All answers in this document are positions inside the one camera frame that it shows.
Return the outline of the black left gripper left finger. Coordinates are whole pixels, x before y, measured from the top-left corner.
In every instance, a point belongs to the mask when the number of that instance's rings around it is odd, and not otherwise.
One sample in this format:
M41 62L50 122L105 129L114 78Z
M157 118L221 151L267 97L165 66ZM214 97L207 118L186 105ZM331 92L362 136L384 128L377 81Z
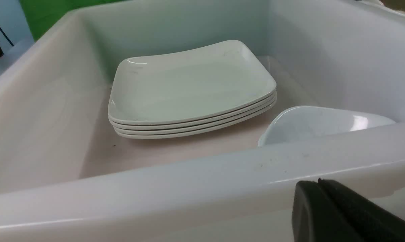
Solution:
M364 241L314 181L295 185L292 230L295 242Z

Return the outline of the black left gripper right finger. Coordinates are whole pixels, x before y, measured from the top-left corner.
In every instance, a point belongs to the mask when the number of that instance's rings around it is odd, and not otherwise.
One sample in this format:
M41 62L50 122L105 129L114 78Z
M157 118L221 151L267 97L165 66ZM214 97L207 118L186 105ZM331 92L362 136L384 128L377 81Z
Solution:
M348 224L366 242L405 242L405 220L384 210L338 181L318 179Z

